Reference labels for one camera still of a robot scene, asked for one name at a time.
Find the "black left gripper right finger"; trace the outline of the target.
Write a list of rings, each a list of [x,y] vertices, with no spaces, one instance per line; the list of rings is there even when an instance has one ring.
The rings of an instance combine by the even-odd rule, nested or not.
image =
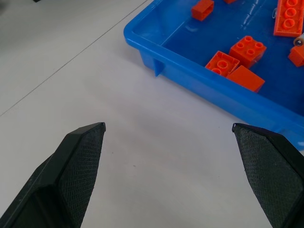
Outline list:
[[[304,156],[282,135],[233,124],[249,185],[272,228],[304,228]]]

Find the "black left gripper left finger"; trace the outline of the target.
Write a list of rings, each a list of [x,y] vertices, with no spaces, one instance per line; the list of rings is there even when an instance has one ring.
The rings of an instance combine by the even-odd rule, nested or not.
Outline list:
[[[0,228],[80,228],[95,186],[105,123],[68,133],[0,218]]]

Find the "orange sloped brick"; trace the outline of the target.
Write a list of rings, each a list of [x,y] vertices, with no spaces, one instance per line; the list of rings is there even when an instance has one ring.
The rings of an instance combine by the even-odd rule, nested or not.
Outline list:
[[[227,79],[255,93],[257,93],[265,83],[265,80],[244,66],[240,66],[234,70],[227,76]]]

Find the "orange 2x2 brick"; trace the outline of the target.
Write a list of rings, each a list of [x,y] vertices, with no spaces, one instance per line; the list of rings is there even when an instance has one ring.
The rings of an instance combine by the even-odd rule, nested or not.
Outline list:
[[[251,68],[264,55],[266,46],[251,36],[244,36],[240,41],[233,45],[229,55],[240,61],[240,65]]]
[[[217,51],[212,59],[206,64],[205,68],[227,77],[239,66],[240,61],[224,52]]]

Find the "blue plastic tray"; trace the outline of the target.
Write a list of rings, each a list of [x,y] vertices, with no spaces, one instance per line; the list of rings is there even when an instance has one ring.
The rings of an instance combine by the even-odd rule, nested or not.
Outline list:
[[[288,58],[293,38],[274,36],[278,0],[214,0],[203,21],[191,16],[199,0],[154,0],[124,28],[126,43],[143,63],[242,121],[285,136],[304,151],[304,66]],[[244,36],[266,46],[251,70],[265,83],[251,92],[206,69]]]

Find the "long orange brick plate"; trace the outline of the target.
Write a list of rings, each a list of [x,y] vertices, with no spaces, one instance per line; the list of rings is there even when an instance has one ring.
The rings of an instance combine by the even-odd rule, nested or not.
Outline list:
[[[278,0],[274,36],[296,38],[303,33],[304,0]]]

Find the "small orange brick top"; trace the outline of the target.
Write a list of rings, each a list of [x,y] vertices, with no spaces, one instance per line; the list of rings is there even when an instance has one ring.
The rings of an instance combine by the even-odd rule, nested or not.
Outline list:
[[[213,0],[200,0],[191,9],[191,15],[194,19],[203,21],[214,9]]]

